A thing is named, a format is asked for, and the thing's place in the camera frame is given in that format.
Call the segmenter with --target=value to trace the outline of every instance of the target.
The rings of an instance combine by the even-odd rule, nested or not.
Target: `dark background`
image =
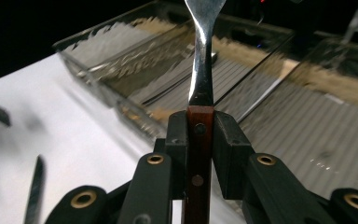
[[[0,1],[0,77],[54,54],[52,45],[107,21],[149,0],[126,1]],[[183,4],[183,0],[171,0]],[[227,0],[223,13],[295,29],[301,38],[315,30],[343,35],[358,0]]]

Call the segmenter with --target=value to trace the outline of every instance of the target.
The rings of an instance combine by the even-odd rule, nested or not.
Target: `knife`
[[[185,0],[196,27],[193,72],[186,110],[189,150],[182,222],[209,223],[213,141],[212,34],[226,0]]]
[[[39,155],[36,159],[36,166],[34,168],[34,178],[32,180],[30,194],[28,197],[27,208],[25,211],[24,224],[38,223],[40,215],[40,203],[43,194],[44,178],[45,178],[45,163]]]

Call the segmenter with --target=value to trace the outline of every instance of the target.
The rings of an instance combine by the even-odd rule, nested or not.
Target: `metal spatula blade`
[[[189,105],[213,105],[212,34],[226,0],[185,0],[196,26],[196,43]]]

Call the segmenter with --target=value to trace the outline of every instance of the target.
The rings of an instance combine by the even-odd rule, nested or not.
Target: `white table surface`
[[[132,179],[138,160],[152,151],[69,75],[58,55],[0,78],[0,223],[22,223],[37,155],[46,162],[40,223],[68,191],[83,185],[107,192]],[[173,222],[180,223],[174,202]],[[212,194],[211,223],[245,223]]]

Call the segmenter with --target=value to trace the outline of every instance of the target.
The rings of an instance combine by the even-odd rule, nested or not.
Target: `wooden handle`
[[[186,111],[189,135],[186,198],[182,223],[209,223],[213,107],[190,105]]]

